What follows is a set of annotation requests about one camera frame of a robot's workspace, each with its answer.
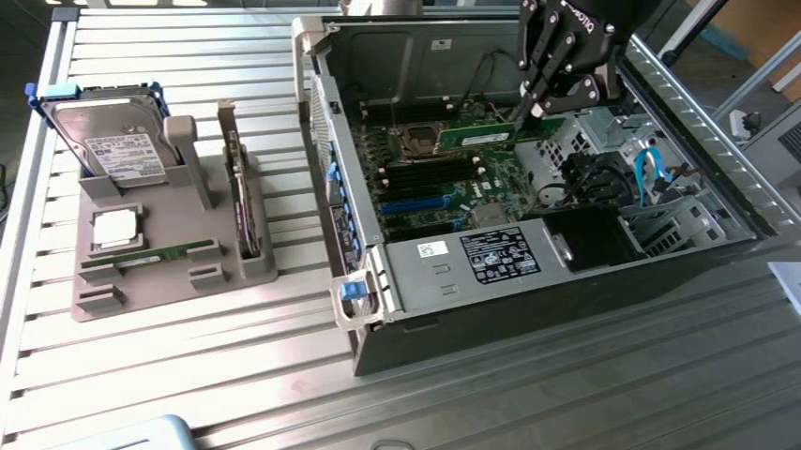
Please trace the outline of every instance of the slatted metal surface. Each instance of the slatted metal surface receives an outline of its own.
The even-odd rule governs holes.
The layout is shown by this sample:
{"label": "slatted metal surface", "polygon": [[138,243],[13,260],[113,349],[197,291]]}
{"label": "slatted metal surface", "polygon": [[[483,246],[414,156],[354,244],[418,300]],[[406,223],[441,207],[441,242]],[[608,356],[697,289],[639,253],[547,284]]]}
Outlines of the slatted metal surface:
{"label": "slatted metal surface", "polygon": [[203,448],[801,443],[801,327],[766,265],[799,257],[792,241],[647,305],[354,378],[292,99],[288,24],[300,11],[206,11],[85,11],[70,78],[158,80],[173,113],[199,121],[202,155],[222,146],[214,101],[237,100],[282,277],[74,322],[78,163],[50,135],[3,361],[5,448],[39,449],[166,413],[187,420]]}

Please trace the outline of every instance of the blue latch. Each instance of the blue latch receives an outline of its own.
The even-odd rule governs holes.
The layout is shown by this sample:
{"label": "blue latch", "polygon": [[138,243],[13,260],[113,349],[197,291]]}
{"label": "blue latch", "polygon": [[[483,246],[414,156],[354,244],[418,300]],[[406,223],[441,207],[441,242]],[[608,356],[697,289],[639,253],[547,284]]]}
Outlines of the blue latch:
{"label": "blue latch", "polygon": [[167,107],[167,101],[165,100],[165,89],[162,88],[162,84],[159,84],[158,82],[150,82],[149,89],[153,98],[155,98],[155,104],[159,106],[159,111],[162,111],[162,115],[165,117],[170,117],[171,109]]}
{"label": "blue latch", "polygon": [[37,83],[35,82],[29,82],[26,84],[26,95],[29,96],[30,108],[33,110],[35,110],[37,113],[42,116],[42,118],[46,121],[46,124],[49,124],[49,127],[55,128],[55,125],[53,124],[51,120],[49,119],[46,112],[42,110],[42,103],[39,102],[39,97],[37,96]]}
{"label": "blue latch", "polygon": [[329,181],[334,181],[336,176],[337,176],[336,174],[337,174],[337,162],[334,161],[329,166],[329,174],[326,176],[326,179]]}
{"label": "blue latch", "polygon": [[77,100],[81,97],[81,87],[74,82],[51,84],[46,88],[45,100]]}
{"label": "blue latch", "polygon": [[356,300],[368,297],[368,283],[365,281],[352,281],[340,286],[340,299]]}

